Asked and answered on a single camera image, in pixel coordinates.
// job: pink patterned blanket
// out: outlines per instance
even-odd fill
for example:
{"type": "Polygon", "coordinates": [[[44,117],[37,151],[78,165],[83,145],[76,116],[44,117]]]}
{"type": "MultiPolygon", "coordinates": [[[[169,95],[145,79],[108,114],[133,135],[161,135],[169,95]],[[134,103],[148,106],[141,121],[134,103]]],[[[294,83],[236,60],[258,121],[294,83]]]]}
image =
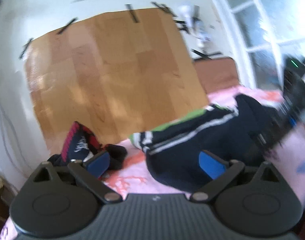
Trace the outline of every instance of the pink patterned blanket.
{"type": "MultiPolygon", "coordinates": [[[[249,95],[265,105],[277,105],[282,100],[279,91],[251,90],[242,86],[212,93],[209,99],[220,105],[232,106],[235,104],[234,96],[239,93],[249,95]]],[[[128,156],[122,170],[109,171],[101,178],[107,186],[117,191],[123,198],[126,198],[128,193],[181,193],[153,179],[146,167],[144,153],[133,147],[129,139],[119,145],[127,149],[128,156]]],[[[302,126],[299,125],[287,136],[282,146],[276,148],[276,155],[270,161],[279,169],[301,203],[305,205],[305,131],[302,126]]],[[[12,240],[16,236],[14,225],[8,219],[0,240],[12,240]]]]}

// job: green light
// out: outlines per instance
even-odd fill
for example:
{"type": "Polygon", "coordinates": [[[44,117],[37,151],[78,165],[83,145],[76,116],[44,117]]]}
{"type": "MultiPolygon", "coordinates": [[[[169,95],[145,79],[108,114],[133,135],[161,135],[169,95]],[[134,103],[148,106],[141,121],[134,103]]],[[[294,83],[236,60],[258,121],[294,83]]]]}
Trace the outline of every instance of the green light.
{"type": "MultiPolygon", "coordinates": [[[[293,61],[291,61],[291,62],[293,62],[293,61]]],[[[296,65],[296,63],[295,63],[295,62],[293,62],[293,64],[294,64],[296,67],[298,67],[298,66],[296,65]]]]}

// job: gray gripper base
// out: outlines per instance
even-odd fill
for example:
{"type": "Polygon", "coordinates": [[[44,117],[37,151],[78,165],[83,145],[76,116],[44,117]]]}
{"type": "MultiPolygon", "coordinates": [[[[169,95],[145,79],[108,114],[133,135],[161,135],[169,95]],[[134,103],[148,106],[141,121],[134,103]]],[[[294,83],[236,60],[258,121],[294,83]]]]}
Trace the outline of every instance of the gray gripper base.
{"type": "MultiPolygon", "coordinates": [[[[37,238],[19,235],[17,240],[37,238]]],[[[58,240],[255,240],[224,226],[205,204],[183,194],[129,194],[124,202],[105,205],[84,229],[58,240]]],[[[293,233],[270,238],[296,240],[293,233]]]]}

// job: white window frame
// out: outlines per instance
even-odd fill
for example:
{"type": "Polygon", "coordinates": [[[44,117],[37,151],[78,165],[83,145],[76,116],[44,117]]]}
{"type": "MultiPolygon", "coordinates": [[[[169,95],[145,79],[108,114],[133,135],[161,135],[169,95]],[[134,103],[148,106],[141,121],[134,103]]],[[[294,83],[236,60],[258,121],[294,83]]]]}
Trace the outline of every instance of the white window frame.
{"type": "Polygon", "coordinates": [[[240,83],[244,86],[250,88],[256,88],[256,74],[254,67],[251,63],[249,53],[258,52],[263,49],[271,49],[275,63],[276,70],[278,75],[278,81],[281,87],[283,87],[283,60],[282,54],[280,51],[280,46],[282,45],[291,45],[305,41],[305,36],[296,37],[294,39],[277,39],[270,19],[267,15],[267,12],[261,2],[261,0],[248,0],[242,4],[231,8],[227,0],[213,0],[222,22],[227,31],[227,36],[230,41],[231,46],[233,47],[234,59],[236,61],[237,70],[239,73],[240,83]],[[237,23],[235,14],[241,12],[242,10],[254,5],[267,27],[267,36],[270,42],[266,42],[259,46],[247,47],[243,35],[241,33],[240,27],[237,23]]]}

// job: white wall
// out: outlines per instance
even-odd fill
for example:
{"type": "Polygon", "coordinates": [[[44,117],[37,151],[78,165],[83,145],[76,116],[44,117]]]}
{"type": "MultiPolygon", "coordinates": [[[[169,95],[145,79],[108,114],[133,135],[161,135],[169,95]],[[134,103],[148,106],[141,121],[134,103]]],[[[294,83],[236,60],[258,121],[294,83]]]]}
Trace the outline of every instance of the white wall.
{"type": "MultiPolygon", "coordinates": [[[[103,12],[125,10],[127,3],[131,3],[137,9],[152,7],[150,2],[156,1],[167,4],[178,14],[178,6],[189,1],[200,6],[201,19],[213,37],[214,43],[208,52],[220,50],[224,55],[232,56],[225,29],[211,0],[87,0],[76,3],[71,1],[3,0],[0,8],[0,102],[14,125],[23,155],[32,168],[41,160],[48,158],[48,151],[34,115],[25,79],[24,62],[18,59],[22,46],[28,39],[38,38],[60,28],[74,17],[83,20],[103,12]]],[[[184,37],[189,49],[197,49],[195,39],[185,34],[184,37]]],[[[13,132],[9,124],[5,122],[5,125],[18,165],[29,173],[30,169],[19,156],[13,132]]],[[[0,140],[0,166],[5,171],[4,164],[1,163],[6,162],[1,146],[0,140]]]]}

